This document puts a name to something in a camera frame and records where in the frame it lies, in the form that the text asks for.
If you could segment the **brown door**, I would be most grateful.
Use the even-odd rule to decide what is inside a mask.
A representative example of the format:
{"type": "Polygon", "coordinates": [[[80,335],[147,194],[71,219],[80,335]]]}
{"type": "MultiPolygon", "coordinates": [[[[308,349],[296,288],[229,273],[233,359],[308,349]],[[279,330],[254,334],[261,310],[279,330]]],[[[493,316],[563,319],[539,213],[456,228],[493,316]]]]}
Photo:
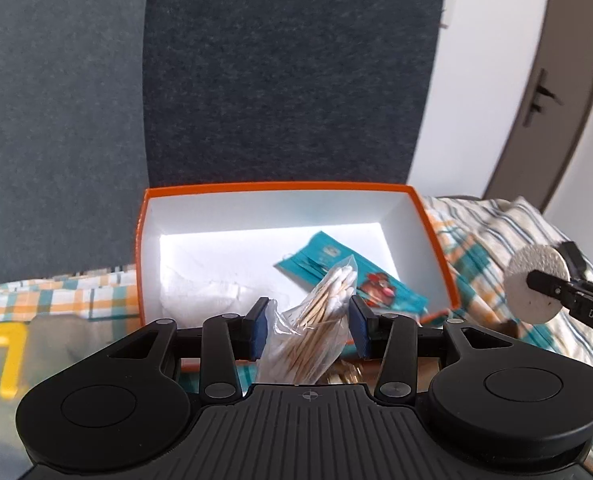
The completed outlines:
{"type": "Polygon", "coordinates": [[[544,210],[577,148],[593,105],[593,0],[548,0],[543,29],[517,117],[484,196],[522,196],[544,210]],[[523,127],[539,70],[563,101],[523,127]]]}

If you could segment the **orange cardboard box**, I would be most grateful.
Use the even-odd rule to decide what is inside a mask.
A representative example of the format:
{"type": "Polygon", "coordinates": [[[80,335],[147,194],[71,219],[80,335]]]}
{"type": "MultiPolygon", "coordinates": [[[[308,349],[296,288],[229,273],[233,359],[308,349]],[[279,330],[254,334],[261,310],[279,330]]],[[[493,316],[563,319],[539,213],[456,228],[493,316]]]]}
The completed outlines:
{"type": "Polygon", "coordinates": [[[140,321],[170,313],[162,291],[176,276],[191,284],[238,282],[291,307],[306,284],[276,265],[325,232],[427,300],[426,321],[460,306],[422,200],[403,184],[242,182],[149,188],[135,249],[140,321]]]}

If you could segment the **cotton swab bag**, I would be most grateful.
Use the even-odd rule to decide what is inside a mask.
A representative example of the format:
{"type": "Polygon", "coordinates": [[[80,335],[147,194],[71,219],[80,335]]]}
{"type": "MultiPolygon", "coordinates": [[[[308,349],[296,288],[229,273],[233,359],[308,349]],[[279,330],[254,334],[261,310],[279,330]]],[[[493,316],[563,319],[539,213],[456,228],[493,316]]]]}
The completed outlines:
{"type": "Polygon", "coordinates": [[[357,276],[356,260],[349,256],[333,264],[298,306],[282,311],[270,305],[255,382],[313,385],[325,375],[349,339],[348,304],[357,276]]]}

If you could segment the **olive red-striped pouch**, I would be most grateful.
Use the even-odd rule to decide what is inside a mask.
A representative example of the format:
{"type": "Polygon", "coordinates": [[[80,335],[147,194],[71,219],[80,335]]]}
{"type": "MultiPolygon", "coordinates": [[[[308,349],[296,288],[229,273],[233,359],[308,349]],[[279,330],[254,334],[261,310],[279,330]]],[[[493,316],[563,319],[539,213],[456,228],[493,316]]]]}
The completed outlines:
{"type": "Polygon", "coordinates": [[[365,384],[372,388],[377,382],[380,367],[380,361],[337,359],[321,377],[321,382],[329,385],[365,384]]]}

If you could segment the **dark grey headboard panel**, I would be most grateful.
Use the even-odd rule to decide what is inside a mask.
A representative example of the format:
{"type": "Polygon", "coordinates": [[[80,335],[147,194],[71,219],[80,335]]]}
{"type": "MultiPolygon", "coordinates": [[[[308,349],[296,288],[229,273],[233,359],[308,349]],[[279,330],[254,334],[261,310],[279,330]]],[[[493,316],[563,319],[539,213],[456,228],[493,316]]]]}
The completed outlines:
{"type": "Polygon", "coordinates": [[[147,0],[154,186],[406,181],[443,0],[147,0]]]}

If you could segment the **white round cotton pad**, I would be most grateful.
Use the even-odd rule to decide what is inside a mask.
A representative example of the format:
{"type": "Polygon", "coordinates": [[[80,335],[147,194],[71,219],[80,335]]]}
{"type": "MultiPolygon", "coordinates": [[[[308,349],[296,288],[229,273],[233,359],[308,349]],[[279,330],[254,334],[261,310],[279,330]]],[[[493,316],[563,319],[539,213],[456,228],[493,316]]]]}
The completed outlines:
{"type": "Polygon", "coordinates": [[[562,255],[549,245],[518,250],[505,267],[503,286],[511,313],[528,324],[545,324],[562,309],[560,292],[571,279],[562,255]]]}

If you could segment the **light grey headboard panel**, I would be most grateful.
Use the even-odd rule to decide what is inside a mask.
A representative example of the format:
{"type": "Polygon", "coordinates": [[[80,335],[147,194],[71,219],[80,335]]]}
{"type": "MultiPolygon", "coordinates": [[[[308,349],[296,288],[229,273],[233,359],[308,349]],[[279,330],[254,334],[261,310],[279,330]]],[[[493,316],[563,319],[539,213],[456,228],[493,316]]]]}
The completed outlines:
{"type": "Polygon", "coordinates": [[[146,0],[0,0],[0,282],[133,259],[146,0]]]}

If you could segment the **plaid blanket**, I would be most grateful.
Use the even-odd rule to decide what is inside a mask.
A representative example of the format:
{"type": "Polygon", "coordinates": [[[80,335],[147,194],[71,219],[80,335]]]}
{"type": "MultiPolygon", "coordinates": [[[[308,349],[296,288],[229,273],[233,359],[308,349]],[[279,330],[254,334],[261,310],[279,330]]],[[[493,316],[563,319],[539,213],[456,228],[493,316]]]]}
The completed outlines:
{"type": "MultiPolygon", "coordinates": [[[[503,271],[519,249],[559,244],[564,234],[523,197],[458,200],[426,197],[424,208],[457,285],[456,315],[470,322],[507,321],[503,271]]],[[[136,330],[134,266],[0,284],[0,322],[24,322],[38,355],[25,370],[32,384],[136,330]]],[[[520,324],[523,341],[593,366],[593,330],[562,312],[543,325],[520,324]]],[[[0,348],[0,362],[5,356],[0,348]]],[[[14,429],[16,404],[0,400],[0,479],[30,466],[14,429]]]]}

